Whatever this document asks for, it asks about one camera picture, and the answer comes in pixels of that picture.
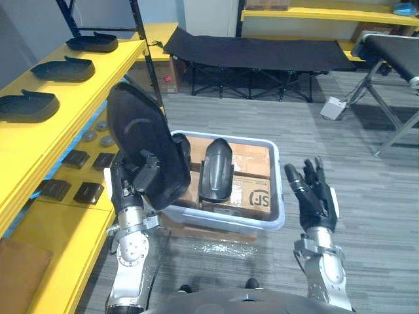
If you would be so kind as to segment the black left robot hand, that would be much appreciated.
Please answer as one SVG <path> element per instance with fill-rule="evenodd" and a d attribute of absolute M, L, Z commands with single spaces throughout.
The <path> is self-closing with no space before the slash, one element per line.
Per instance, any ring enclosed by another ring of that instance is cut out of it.
<path fill-rule="evenodd" d="M 185 194 L 190 183 L 191 144 L 182 133 L 157 140 L 142 140 L 134 150 L 120 151 L 111 166 L 117 212 L 146 201 L 161 211 Z"/>

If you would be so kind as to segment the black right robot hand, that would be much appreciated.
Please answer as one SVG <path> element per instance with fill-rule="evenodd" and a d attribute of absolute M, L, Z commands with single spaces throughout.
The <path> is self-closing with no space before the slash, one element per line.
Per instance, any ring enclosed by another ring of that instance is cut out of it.
<path fill-rule="evenodd" d="M 330 186 L 325 181 L 319 156 L 304 161 L 303 174 L 294 165 L 284 166 L 289 185 L 299 201 L 300 225 L 307 232 L 314 227 L 335 231 L 338 217 Z"/>

